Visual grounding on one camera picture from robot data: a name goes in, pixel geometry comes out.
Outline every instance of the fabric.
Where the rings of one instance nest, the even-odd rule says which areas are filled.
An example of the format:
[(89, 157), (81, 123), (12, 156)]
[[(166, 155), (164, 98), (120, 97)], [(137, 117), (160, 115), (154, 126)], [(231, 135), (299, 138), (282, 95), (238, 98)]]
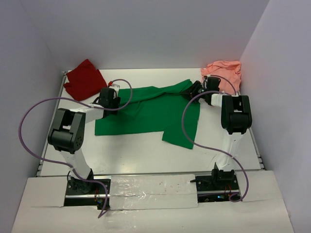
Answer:
[[(220, 75), (224, 78), (227, 78), (233, 84), (235, 89), (239, 91), (241, 83), (241, 62), (217, 61), (208, 64), (206, 68), (201, 68), (202, 82), (204, 80), (203, 76), (208, 74)], [(219, 89), (220, 91), (234, 95), (232, 86), (230, 86), (226, 80), (220, 80)]]
[[(193, 144), (184, 136), (181, 117), (188, 100), (180, 94), (192, 85), (190, 80), (173, 86), (157, 88), (154, 86), (134, 88), (131, 103), (118, 111), (96, 120), (95, 135), (119, 135), (164, 131), (162, 140), (174, 145), (193, 148)], [(130, 89), (119, 90), (121, 105), (130, 97)], [(200, 104), (192, 103), (185, 117), (185, 128), (194, 140), (200, 114)]]
[(76, 69), (67, 73), (69, 83), (64, 84), (66, 91), (78, 101), (96, 95), (107, 87), (100, 71), (86, 59)]

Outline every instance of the white table surface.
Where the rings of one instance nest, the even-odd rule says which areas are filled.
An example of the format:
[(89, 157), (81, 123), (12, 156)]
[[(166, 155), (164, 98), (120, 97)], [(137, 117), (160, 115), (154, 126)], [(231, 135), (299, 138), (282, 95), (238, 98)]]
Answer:
[[(251, 173), (250, 201), (199, 203), (189, 209), (108, 211), (100, 219), (95, 206), (63, 207), (66, 177), (29, 178), (12, 232), (294, 233), (273, 172)], [(238, 182), (245, 185), (245, 178), (238, 177)]]
[[(165, 87), (183, 80), (196, 81), (201, 78), (200, 69), (115, 69), (101, 70), (108, 83), (123, 78), (133, 88), (145, 86)], [(128, 88), (124, 82), (117, 82), (121, 88)], [(62, 97), (71, 98), (63, 89)], [(92, 102), (95, 95), (84, 103)], [(62, 108), (78, 108), (79, 104), (61, 100)], [(197, 143), (221, 148), (223, 129), (220, 123), (221, 109), (208, 106), (201, 101), (200, 117), (195, 141)], [(95, 136), (95, 122), (86, 125), (82, 146), (86, 162), (94, 174), (132, 174), (161, 172), (211, 171), (218, 153), (194, 146), (192, 150), (162, 141), (163, 132), (138, 133), (114, 136)], [(48, 145), (45, 158), (65, 161), (53, 146)], [(238, 160), (245, 169), (260, 169), (255, 147), (247, 131), (238, 149)], [(41, 176), (66, 175), (68, 168), (63, 165), (44, 162)]]

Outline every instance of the red cloth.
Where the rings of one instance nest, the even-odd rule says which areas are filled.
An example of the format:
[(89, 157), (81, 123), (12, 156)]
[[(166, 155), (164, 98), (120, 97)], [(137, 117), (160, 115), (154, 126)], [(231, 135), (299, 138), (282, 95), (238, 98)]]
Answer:
[(86, 59), (76, 69), (67, 73), (69, 83), (64, 84), (66, 91), (78, 101), (96, 95), (107, 84), (100, 71)]

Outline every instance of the cable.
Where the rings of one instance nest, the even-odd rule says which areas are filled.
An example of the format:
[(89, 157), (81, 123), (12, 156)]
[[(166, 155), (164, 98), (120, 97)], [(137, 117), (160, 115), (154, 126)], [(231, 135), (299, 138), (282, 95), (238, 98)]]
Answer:
[(68, 180), (68, 177), (69, 177), (69, 173), (70, 173), (70, 170), (69, 170), (69, 172), (68, 172), (68, 174), (67, 174), (67, 182), (69, 181), (69, 180)]
[(98, 188), (96, 188), (95, 189), (95, 196), (94, 196), (95, 201), (97, 201), (96, 195), (98, 195), (98, 194), (99, 194), (99, 191), (98, 191)]
[(210, 181), (206, 181), (206, 180), (203, 180), (203, 179), (194, 179), (194, 180), (190, 181), (190, 183), (196, 183), (196, 182), (210, 183)]
[(202, 93), (196, 95), (195, 97), (193, 97), (193, 98), (189, 101), (189, 103), (186, 105), (186, 107), (185, 107), (185, 109), (184, 109), (183, 115), (182, 115), (182, 117), (181, 117), (181, 128), (182, 128), (182, 130), (183, 130), (183, 133), (184, 133), (185, 137), (186, 137), (192, 144), (194, 144), (194, 145), (196, 145), (196, 146), (198, 146), (198, 147), (201, 147), (201, 148), (205, 148), (205, 149), (208, 149), (208, 150), (214, 150), (214, 151), (218, 151), (218, 152), (221, 152), (221, 153), (223, 153), (223, 154), (226, 154), (227, 156), (229, 156), (230, 158), (232, 158), (232, 159), (239, 165), (239, 167), (241, 168), (241, 170), (242, 170), (242, 172), (243, 172), (243, 174), (244, 174), (244, 176), (245, 176), (245, 179), (246, 179), (246, 190), (245, 190), (245, 193), (243, 194), (243, 196), (242, 196), (239, 200), (232, 200), (232, 199), (231, 199), (231, 197), (234, 196), (234, 195), (236, 195), (236, 194), (231, 195), (231, 196), (229, 197), (229, 200), (230, 200), (231, 202), (239, 202), (239, 201), (242, 201), (242, 200), (244, 199), (244, 197), (246, 196), (246, 194), (247, 194), (247, 192), (248, 192), (248, 187), (249, 187), (248, 177), (247, 177), (247, 174), (246, 174), (246, 172), (245, 172), (245, 169), (243, 168), (243, 166), (241, 165), (241, 163), (240, 163), (235, 157), (233, 157), (231, 154), (229, 154), (229, 153), (226, 152), (226, 151), (223, 151), (223, 150), (217, 149), (217, 148), (213, 148), (213, 147), (206, 147), (206, 146), (200, 145), (200, 144), (198, 144), (198, 143), (192, 141), (192, 139), (188, 136), (188, 134), (187, 134), (187, 132), (186, 132), (186, 129), (185, 129), (185, 115), (186, 115), (186, 111), (187, 111), (187, 109), (189, 108), (190, 104), (191, 104), (196, 98), (198, 98), (198, 97), (200, 97), (200, 96), (202, 96), (202, 95), (210, 94), (210, 93), (223, 94), (222, 92), (219, 92), (219, 91), (206, 91), (206, 92), (202, 92)]
[[(130, 85), (130, 83), (129, 83), (127, 80), (124, 80), (124, 79), (115, 79), (115, 80), (113, 80), (112, 82), (115, 82), (115, 81), (124, 81), (124, 82), (126, 82), (126, 83), (129, 85), (129, 87), (130, 87), (130, 89), (131, 89), (131, 96), (130, 96), (130, 99), (128, 100), (128, 102), (126, 102), (126, 104), (123, 105), (122, 107), (120, 107), (120, 108), (115, 108), (115, 109), (102, 108), (102, 107), (95, 107), (95, 106), (94, 106), (94, 108), (103, 109), (103, 110), (107, 110), (107, 111), (118, 111), (118, 110), (121, 110), (121, 109), (125, 108), (125, 107), (130, 103), (130, 101), (132, 100), (132, 97), (133, 97), (133, 89), (132, 89), (132, 86)], [(87, 105), (87, 104), (85, 104), (85, 103), (79, 102), (79, 101), (77, 101), (77, 100), (65, 98), (65, 97), (53, 97), (53, 98), (48, 98), (48, 99), (42, 100), (42, 101), (36, 103), (35, 105), (33, 105), (30, 109), (28, 109), (27, 112), (26, 112), (26, 113), (24, 114), (24, 116), (22, 117), (22, 119), (21, 119), (21, 121), (20, 121), (20, 124), (19, 124), (19, 127), (18, 127), (18, 137), (19, 137), (20, 143), (21, 143), (21, 145), (24, 147), (24, 149), (25, 149), (29, 154), (31, 154), (33, 157), (35, 157), (35, 158), (37, 158), (37, 159), (39, 159), (39, 160), (43, 160), (43, 161), (45, 161), (45, 162), (50, 162), (50, 163), (55, 163), (55, 164), (66, 165), (66, 166), (68, 166), (68, 167), (70, 167), (70, 168), (72, 169), (72, 172), (73, 172), (81, 181), (89, 182), (89, 183), (98, 183), (98, 184), (102, 185), (102, 186), (104, 187), (106, 197), (105, 197), (105, 201), (104, 201), (103, 208), (102, 208), (100, 214), (98, 215), (98, 218), (100, 218), (101, 216), (103, 216), (103, 215), (108, 211), (108, 210), (106, 210), (106, 211), (104, 212), (104, 209), (105, 209), (105, 207), (106, 207), (106, 205), (107, 205), (107, 200), (108, 200), (108, 190), (107, 190), (107, 188), (106, 188), (106, 185), (104, 185), (104, 184), (103, 184), (102, 182), (100, 182), (100, 181), (96, 181), (96, 180), (86, 180), (86, 179), (82, 178), (82, 177), (76, 172), (76, 170), (74, 169), (73, 165), (71, 165), (71, 164), (68, 164), (68, 163), (65, 163), (65, 162), (60, 162), (60, 161), (55, 161), (55, 160), (51, 160), (51, 159), (46, 159), (46, 158), (43, 158), (43, 157), (41, 157), (41, 156), (35, 154), (34, 152), (32, 152), (32, 151), (26, 146), (26, 144), (25, 144), (25, 142), (24, 142), (24, 139), (23, 139), (23, 137), (22, 137), (22, 135), (21, 135), (21, 128), (22, 128), (22, 126), (23, 126), (23, 122), (24, 122), (26, 116), (30, 113), (30, 111), (33, 110), (33, 109), (34, 109), (36, 106), (38, 106), (39, 104), (44, 103), (44, 102), (47, 102), (47, 101), (50, 101), (50, 100), (69, 100), (69, 101), (72, 101), (72, 102), (81, 104), (81, 105), (83, 105), (83, 106), (85, 106), (85, 107), (91, 108), (90, 105)]]

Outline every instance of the white wall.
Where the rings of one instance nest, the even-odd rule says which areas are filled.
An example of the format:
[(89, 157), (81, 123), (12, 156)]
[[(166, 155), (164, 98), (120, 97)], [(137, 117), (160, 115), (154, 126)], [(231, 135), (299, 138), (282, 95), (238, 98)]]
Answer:
[(310, 11), (310, 0), (270, 0), (241, 58), (259, 151), (296, 233), (311, 232)]
[(201, 67), (241, 57), (268, 0), (21, 0), (63, 70)]
[[(61, 72), (18, 0), (0, 1), (0, 232), (11, 232), (28, 177), (38, 160), (21, 146), (17, 130), (24, 112), (57, 96)], [(41, 154), (55, 102), (38, 107), (23, 127), (27, 145)]]

